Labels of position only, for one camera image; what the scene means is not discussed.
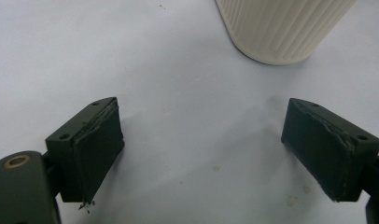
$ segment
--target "white table surface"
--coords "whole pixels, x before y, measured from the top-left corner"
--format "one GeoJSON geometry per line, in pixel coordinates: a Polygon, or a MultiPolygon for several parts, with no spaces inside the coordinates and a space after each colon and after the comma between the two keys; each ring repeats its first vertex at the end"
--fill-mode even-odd
{"type": "Polygon", "coordinates": [[[69,223],[365,223],[280,143],[288,99],[379,137],[379,0],[358,0],[308,60],[232,44],[213,0],[0,1],[0,159],[117,96],[125,151],[69,223]]]}

